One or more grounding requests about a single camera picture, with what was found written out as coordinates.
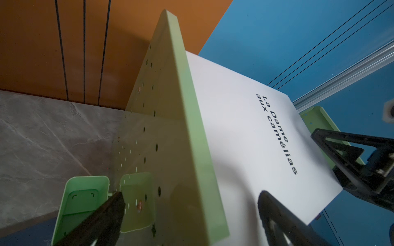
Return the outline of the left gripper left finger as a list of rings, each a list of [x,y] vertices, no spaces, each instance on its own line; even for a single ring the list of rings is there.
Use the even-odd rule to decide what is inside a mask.
[[[120,236],[124,212],[123,194],[116,192],[56,245],[114,246]]]

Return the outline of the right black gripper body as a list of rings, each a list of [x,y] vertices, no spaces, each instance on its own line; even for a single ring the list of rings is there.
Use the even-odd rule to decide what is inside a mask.
[[[340,162],[333,169],[342,188],[368,203],[394,211],[394,148],[380,146],[366,164],[357,159],[362,148],[345,146],[336,150]]]

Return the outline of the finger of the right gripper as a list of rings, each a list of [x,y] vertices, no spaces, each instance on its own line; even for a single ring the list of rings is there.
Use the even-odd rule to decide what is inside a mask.
[[[360,135],[345,133],[339,131],[316,129],[311,138],[323,150],[323,152],[337,165],[340,162],[340,155],[336,153],[337,149],[345,146],[362,148],[380,146],[394,147],[394,140],[376,136]]]

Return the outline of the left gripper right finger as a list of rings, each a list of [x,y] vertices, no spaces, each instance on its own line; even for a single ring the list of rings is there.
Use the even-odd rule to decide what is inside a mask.
[[[268,191],[258,198],[259,216],[270,246],[328,246],[329,243],[299,220]]]

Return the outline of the white book with brown pattern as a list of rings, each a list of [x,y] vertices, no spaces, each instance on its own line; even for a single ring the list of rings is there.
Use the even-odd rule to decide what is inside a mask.
[[[219,245],[267,245],[262,191],[311,223],[342,187],[289,97],[192,53],[187,59],[230,231]]]

